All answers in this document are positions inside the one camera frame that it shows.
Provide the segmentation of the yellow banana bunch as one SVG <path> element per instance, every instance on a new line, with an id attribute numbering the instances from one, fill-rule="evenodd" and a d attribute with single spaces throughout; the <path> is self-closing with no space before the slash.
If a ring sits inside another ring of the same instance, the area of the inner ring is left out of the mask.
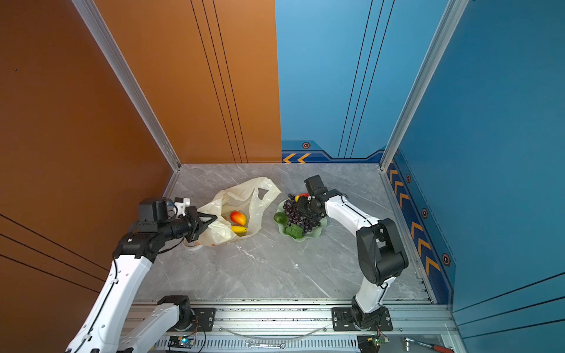
<path id="1" fill-rule="evenodd" d="M 231 230 L 236 234 L 236 235 L 244 235 L 247 233 L 248 229 L 246 227 L 243 226 L 232 226 Z"/>

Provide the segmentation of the red yellow mango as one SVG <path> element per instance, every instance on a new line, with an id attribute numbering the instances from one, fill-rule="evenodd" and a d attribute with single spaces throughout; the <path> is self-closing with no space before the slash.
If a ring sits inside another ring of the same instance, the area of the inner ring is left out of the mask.
<path id="1" fill-rule="evenodd" d="M 230 220 L 238 226 L 245 227 L 247 225 L 246 215 L 239 211 L 233 211 L 230 214 Z"/>

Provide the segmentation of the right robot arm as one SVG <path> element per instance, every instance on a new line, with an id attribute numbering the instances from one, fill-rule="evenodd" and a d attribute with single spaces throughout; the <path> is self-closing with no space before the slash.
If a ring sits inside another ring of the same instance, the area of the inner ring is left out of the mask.
<path id="1" fill-rule="evenodd" d="M 392 331 L 383 300 L 409 265 L 397 225 L 390 218 L 379 219 L 354 206 L 345 194 L 328 189 L 319 175 L 307 178 L 305 186 L 308 197 L 298 199 L 298 213 L 307 219 L 328 217 L 355 236 L 363 281 L 352 300 L 353 325 L 361 331 Z"/>

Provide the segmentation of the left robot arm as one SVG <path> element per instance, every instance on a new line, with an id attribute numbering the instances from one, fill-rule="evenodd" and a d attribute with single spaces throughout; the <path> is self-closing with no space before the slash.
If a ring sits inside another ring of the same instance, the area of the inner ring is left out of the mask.
<path id="1" fill-rule="evenodd" d="M 201 213 L 188 199 L 150 198 L 138 205 L 138 219 L 112 255 L 104 286 L 66 350 L 68 352 L 148 352 L 170 329 L 194 329 L 186 295 L 163 297 L 133 331 L 122 330 L 135 295 L 169 241 L 194 242 L 218 217 Z"/>

